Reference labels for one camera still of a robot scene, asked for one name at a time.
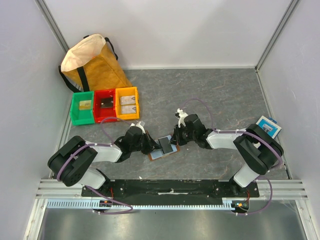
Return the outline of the brown leather card holder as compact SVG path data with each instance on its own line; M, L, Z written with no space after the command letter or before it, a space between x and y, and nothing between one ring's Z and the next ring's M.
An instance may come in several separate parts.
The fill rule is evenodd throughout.
M173 148L173 152L169 153L169 154L163 154L163 151L162 149L160 150L154 150L153 152L151 152L148 157L149 157L149 160L150 161L155 161L155 160L158 160L158 159L161 159L161 158L164 158L164 157L167 157L169 155L172 155L172 154L176 154L180 151L179 149L179 146L177 145L174 145L174 144L171 144L172 148Z

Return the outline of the white VIP card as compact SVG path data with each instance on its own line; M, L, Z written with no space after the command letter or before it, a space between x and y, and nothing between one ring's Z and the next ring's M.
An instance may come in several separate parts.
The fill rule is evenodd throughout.
M137 113L137 106L136 105L122 105L121 106L121 113L124 114L136 114Z

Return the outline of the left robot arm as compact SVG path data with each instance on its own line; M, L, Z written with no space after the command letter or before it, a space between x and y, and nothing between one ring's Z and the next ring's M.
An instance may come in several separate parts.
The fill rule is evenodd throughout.
M66 187L75 184L89 186L103 197L110 192L110 184L108 178L92 166L93 163L122 163L134 152L148 155L161 149L161 145L142 126L133 124L125 135L111 143L85 141L76 135L50 157L47 165L57 181Z

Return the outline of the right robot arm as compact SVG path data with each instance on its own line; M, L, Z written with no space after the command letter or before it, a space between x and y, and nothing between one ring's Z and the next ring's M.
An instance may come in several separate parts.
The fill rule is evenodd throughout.
M247 186L259 176L280 164L284 150L257 124L240 130L207 128L197 114L187 114L177 109L178 123L174 126L170 143L184 146L195 142L202 149L237 150L245 161L230 180L229 191L235 197L242 196Z

